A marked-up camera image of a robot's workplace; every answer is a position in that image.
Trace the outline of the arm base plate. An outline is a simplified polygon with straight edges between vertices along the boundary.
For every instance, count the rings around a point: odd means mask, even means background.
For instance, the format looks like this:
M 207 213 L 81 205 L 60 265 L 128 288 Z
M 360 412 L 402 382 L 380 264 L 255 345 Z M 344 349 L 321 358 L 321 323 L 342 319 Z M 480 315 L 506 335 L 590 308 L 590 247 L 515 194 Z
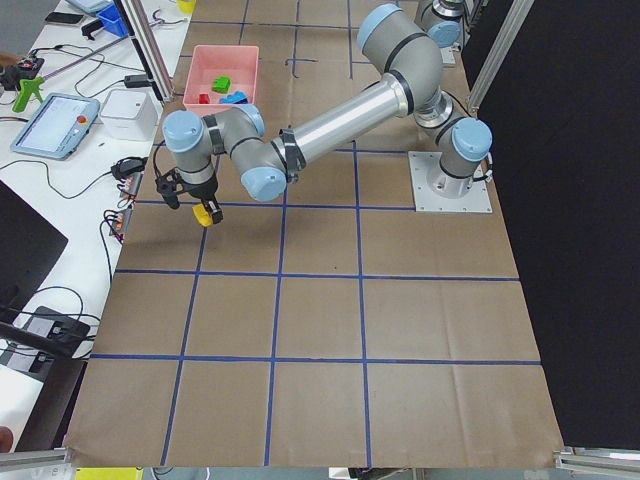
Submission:
M 457 179 L 440 166 L 440 152 L 409 151 L 414 208 L 418 213 L 491 214 L 487 182 Z

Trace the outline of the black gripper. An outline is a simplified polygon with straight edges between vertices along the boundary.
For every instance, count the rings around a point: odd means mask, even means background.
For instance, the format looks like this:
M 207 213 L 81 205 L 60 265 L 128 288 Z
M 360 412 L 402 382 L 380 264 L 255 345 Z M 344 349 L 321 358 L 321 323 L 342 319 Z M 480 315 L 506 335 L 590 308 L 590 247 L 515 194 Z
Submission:
M 216 177 L 210 177 L 203 183 L 187 184 L 188 193 L 203 202 L 206 202 L 207 211 L 211 217 L 213 225 L 223 221 L 223 211 L 216 200 L 216 192 L 218 189 L 218 181 Z

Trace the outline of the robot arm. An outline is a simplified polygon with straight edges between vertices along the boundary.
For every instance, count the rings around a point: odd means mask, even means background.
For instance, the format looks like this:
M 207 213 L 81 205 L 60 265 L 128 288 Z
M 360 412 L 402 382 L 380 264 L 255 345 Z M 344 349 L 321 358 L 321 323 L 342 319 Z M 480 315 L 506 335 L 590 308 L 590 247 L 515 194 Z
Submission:
M 463 0 L 420 1 L 414 22 L 439 48 L 447 48 L 461 38 L 464 14 Z
M 249 196 L 267 202 L 281 196 L 318 158 L 393 117 L 407 116 L 441 149 L 427 175 L 429 188 L 444 198 L 465 196 L 479 180 L 479 165 L 491 160 L 493 135 L 441 89 L 443 62 L 436 42 L 390 3 L 365 18 L 357 42 L 379 80 L 318 117 L 281 129 L 269 142 L 262 138 L 260 111 L 251 103 L 204 117 L 186 110 L 169 114 L 162 133 L 176 165 L 155 179 L 164 202 L 176 209 L 179 195 L 188 194 L 200 202 L 194 210 L 198 221 L 217 224 L 223 213 L 216 199 L 213 156 L 228 155 Z

